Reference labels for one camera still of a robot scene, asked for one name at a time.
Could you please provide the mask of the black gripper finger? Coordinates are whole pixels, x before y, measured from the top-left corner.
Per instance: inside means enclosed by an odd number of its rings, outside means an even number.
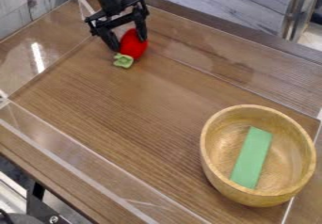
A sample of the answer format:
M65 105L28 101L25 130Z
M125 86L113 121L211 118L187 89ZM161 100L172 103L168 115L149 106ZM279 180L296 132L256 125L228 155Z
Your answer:
M145 15L140 11L136 11L133 20L134 20L134 26L136 26L138 40L145 41L146 40Z
M106 46L109 47L109 49L112 51L117 51L118 50L118 41L117 41L117 36L116 36L114 32L106 27L100 27L97 29L97 34L98 34L101 40L104 41L104 43L106 44Z

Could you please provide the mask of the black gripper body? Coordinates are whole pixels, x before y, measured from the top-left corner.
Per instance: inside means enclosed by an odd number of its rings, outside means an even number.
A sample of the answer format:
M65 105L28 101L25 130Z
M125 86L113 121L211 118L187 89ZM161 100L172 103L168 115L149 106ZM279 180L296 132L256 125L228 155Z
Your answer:
M121 16L108 23L112 29L134 22L133 17L136 11L140 11L145 15L145 18L149 14L144 0L97 0L97 2L105 12L121 12Z

